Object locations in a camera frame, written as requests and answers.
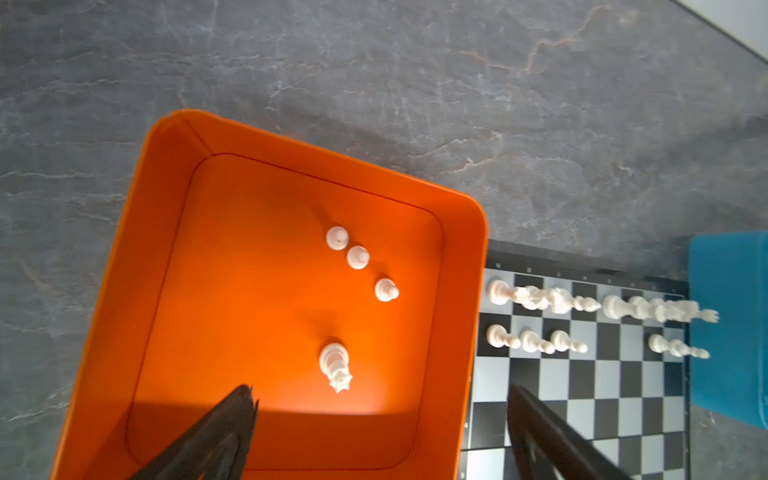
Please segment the white chess pawn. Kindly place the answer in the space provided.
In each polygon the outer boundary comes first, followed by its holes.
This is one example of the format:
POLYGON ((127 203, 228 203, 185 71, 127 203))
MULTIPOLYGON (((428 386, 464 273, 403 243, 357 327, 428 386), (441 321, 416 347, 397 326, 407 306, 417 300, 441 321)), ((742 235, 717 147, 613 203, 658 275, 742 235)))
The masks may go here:
POLYGON ((381 302, 390 302, 397 299, 400 295, 399 288, 390 278, 378 280, 375 284, 374 292, 377 299, 381 302))
POLYGON ((348 231, 342 226, 331 227, 325 236, 326 244, 334 251, 345 250, 350 241, 348 231))
POLYGON ((346 255, 348 265, 355 270, 362 270, 367 267, 370 258, 371 256, 368 250, 360 245, 351 247, 346 255))

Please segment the black and white chessboard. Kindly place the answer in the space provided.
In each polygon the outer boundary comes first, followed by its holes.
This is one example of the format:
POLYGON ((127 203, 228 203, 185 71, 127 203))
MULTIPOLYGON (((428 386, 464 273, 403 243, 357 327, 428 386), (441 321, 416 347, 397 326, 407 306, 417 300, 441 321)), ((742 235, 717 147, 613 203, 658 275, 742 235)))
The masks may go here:
POLYGON ((506 422, 507 394, 519 384, 635 479, 686 479, 690 467, 690 376, 685 359, 649 349, 658 334, 687 341, 686 325, 611 319, 601 312, 557 314, 483 299, 457 475, 518 475, 506 422), (493 347, 486 332, 563 331, 587 351, 551 355, 493 347))

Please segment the blue plastic tray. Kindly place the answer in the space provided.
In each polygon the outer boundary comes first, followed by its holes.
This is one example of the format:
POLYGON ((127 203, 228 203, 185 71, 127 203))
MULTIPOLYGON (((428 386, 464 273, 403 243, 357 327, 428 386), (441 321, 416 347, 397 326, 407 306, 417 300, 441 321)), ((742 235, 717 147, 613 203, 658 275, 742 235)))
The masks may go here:
POLYGON ((720 415, 767 427, 767 233, 701 235, 690 245, 690 298, 719 313, 695 321, 693 345, 710 352, 693 359, 692 403, 720 415))

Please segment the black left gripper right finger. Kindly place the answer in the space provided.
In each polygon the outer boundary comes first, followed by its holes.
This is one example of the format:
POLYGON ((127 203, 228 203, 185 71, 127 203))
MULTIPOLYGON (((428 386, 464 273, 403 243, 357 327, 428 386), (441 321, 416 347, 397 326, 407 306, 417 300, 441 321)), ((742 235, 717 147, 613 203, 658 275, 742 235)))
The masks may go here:
POLYGON ((625 479, 609 461, 526 388, 512 384, 507 426, 522 479, 625 479))

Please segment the orange plastic tray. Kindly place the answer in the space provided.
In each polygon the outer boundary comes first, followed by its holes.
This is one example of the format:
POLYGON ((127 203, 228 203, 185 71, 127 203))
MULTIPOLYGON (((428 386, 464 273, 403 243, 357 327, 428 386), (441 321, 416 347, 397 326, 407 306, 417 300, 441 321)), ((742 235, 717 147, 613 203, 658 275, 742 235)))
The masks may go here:
POLYGON ((247 479, 453 479, 488 225, 471 197, 200 110, 147 136, 52 469, 124 479, 240 385, 247 479), (334 251, 325 236, 344 227, 334 251), (347 251, 370 262, 351 268, 347 251), (374 287, 390 278, 397 299, 374 287), (319 366, 349 353, 350 389, 319 366))

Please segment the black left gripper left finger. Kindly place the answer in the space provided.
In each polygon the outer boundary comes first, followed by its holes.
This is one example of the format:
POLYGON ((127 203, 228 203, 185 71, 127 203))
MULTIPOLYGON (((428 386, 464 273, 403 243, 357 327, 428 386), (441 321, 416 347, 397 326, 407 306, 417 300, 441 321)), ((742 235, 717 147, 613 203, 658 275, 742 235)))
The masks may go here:
POLYGON ((238 386, 132 477, 241 479, 258 407, 252 388, 238 386))

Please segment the white chess queen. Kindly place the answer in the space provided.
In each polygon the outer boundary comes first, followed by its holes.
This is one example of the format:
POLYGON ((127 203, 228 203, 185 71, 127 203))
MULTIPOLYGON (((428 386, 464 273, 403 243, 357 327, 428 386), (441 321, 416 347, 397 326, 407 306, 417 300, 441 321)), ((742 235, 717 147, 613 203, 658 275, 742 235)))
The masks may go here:
POLYGON ((319 366, 336 393, 350 389, 353 379, 349 369, 349 353, 340 343, 326 345, 319 356, 319 366))

